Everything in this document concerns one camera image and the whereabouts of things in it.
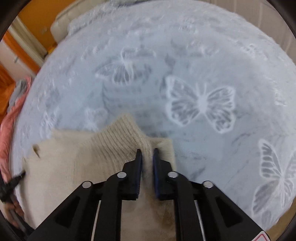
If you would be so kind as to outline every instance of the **human hand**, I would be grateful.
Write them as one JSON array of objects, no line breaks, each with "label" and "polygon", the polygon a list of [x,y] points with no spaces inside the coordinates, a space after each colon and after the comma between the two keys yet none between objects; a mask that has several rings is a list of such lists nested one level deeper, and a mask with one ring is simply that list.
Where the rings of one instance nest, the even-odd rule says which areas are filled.
[{"label": "human hand", "polygon": [[10,222],[16,228],[19,228],[17,222],[11,216],[10,210],[15,210],[15,212],[21,217],[24,216],[24,211],[22,210],[22,207],[20,206],[15,196],[12,197],[12,202],[13,203],[4,203],[5,216],[8,222]]}]

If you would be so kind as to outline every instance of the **butterfly pattern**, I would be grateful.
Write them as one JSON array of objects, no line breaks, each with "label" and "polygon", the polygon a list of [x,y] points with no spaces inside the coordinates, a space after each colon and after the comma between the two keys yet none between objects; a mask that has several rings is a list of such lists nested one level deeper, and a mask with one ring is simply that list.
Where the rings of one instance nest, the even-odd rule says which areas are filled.
[{"label": "butterfly pattern", "polygon": [[180,57],[211,57],[220,51],[216,43],[204,44],[197,40],[189,41],[186,45],[178,44],[171,40],[170,44],[174,50],[174,53]]},{"label": "butterfly pattern", "polygon": [[233,129],[236,117],[235,89],[230,86],[217,88],[210,93],[200,94],[184,80],[176,76],[166,77],[168,117],[180,126],[186,126],[203,114],[215,131],[220,134]]},{"label": "butterfly pattern", "polygon": [[291,201],[296,178],[296,151],[291,155],[287,168],[283,171],[279,164],[275,148],[266,140],[259,140],[260,176],[268,180],[255,191],[252,212],[253,215],[263,211],[268,203],[276,197],[281,200],[281,207],[285,208]]},{"label": "butterfly pattern", "polygon": [[97,78],[110,79],[115,84],[128,85],[134,81],[136,68],[133,59],[139,57],[155,57],[156,53],[144,48],[125,47],[121,50],[120,58],[111,63],[103,64],[95,70]]},{"label": "butterfly pattern", "polygon": [[85,114],[85,126],[84,129],[88,131],[99,131],[101,130],[108,118],[108,111],[105,108],[86,108],[84,111]]}]

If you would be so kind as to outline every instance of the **beige sofa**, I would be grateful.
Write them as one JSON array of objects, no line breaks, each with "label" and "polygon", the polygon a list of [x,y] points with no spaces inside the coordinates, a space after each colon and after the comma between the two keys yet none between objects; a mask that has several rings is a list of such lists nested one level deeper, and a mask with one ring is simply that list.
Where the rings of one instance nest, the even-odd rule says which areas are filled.
[{"label": "beige sofa", "polygon": [[54,40],[57,43],[61,42],[68,35],[68,24],[74,18],[103,2],[106,2],[106,0],[77,0],[61,11],[50,28]]}]

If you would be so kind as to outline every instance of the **pink blanket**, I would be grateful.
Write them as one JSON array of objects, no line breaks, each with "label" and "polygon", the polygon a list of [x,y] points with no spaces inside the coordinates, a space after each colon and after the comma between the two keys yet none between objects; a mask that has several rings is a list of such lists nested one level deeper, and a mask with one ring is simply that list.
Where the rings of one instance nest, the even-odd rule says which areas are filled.
[{"label": "pink blanket", "polygon": [[13,137],[13,125],[22,110],[27,94],[31,88],[31,77],[26,77],[26,81],[26,92],[15,102],[14,107],[12,107],[11,111],[4,117],[0,127],[0,170],[5,182],[8,182],[11,179],[11,173],[9,170],[9,152]]}]

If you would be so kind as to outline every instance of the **white butterfly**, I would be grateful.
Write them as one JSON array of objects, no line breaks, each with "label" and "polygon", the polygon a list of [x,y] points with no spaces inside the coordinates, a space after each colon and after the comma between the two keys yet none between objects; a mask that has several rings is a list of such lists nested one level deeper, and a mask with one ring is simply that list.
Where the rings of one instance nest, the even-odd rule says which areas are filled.
[{"label": "white butterfly", "polygon": [[136,57],[155,56],[153,50],[141,47],[130,48],[125,47],[121,50],[120,58],[111,63],[103,64],[95,70],[97,78],[108,79],[116,84],[126,85],[130,84],[135,79],[135,66],[132,59]]},{"label": "white butterfly", "polygon": [[104,126],[108,119],[109,113],[105,108],[86,108],[85,114],[85,126],[84,128],[88,131],[99,131]]},{"label": "white butterfly", "polygon": [[167,113],[169,118],[180,126],[185,126],[204,114],[208,122],[220,134],[233,129],[236,117],[233,114],[235,109],[235,89],[229,86],[221,87],[206,93],[200,94],[198,85],[196,90],[191,88],[185,81],[175,76],[166,77]]},{"label": "white butterfly", "polygon": [[255,191],[253,199],[253,214],[263,210],[272,197],[280,196],[281,207],[284,208],[294,189],[293,178],[296,178],[296,151],[284,172],[282,172],[274,147],[266,140],[259,140],[260,149],[260,175],[268,180]]}]

